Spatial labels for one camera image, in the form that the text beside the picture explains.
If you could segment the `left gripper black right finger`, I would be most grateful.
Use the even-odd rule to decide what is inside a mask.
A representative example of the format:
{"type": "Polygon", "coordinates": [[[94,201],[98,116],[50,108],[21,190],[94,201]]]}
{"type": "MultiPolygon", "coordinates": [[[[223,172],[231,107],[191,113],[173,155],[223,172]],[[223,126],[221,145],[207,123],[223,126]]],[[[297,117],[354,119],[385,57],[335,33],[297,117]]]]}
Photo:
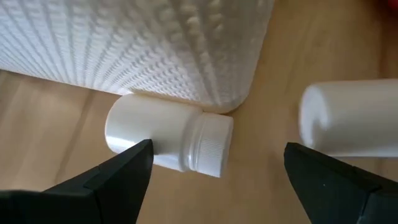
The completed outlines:
{"type": "Polygon", "coordinates": [[[311,224],[398,224],[398,182],[296,142],[284,167],[311,224]]]}

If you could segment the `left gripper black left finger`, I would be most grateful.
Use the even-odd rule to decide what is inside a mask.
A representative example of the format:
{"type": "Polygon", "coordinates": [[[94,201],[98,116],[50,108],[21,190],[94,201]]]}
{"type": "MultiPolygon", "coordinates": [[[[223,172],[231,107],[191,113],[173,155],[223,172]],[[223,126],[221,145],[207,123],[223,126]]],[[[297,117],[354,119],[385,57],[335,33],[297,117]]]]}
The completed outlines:
{"type": "Polygon", "coordinates": [[[0,224],[136,224],[153,160],[146,139],[47,190],[0,190],[0,224]]]}

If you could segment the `small plain white bottle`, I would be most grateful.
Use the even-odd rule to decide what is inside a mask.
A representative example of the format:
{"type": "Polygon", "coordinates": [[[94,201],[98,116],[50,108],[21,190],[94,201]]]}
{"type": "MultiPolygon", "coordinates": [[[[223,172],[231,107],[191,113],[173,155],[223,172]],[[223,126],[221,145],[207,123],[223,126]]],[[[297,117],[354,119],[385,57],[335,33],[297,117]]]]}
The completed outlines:
{"type": "Polygon", "coordinates": [[[154,164],[220,178],[228,161],[234,121],[184,103],[129,94],[111,107],[104,135],[120,154],[144,139],[154,146],[154,164]]]}

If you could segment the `red bandage roll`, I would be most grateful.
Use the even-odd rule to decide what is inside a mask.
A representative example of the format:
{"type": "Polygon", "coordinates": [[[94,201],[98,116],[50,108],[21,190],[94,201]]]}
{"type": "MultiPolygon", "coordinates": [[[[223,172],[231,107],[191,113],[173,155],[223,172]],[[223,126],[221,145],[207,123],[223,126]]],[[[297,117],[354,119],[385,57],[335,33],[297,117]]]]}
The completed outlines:
{"type": "Polygon", "coordinates": [[[398,12],[398,0],[377,0],[377,3],[385,10],[398,12]]]}

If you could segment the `white woven plastic basket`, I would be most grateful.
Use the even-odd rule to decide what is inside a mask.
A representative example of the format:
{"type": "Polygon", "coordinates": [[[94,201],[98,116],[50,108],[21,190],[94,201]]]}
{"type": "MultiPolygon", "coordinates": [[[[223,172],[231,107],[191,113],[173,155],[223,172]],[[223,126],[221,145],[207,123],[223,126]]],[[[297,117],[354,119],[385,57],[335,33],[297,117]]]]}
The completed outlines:
{"type": "Polygon", "coordinates": [[[227,113],[247,98],[275,0],[0,0],[0,69],[227,113]]]}

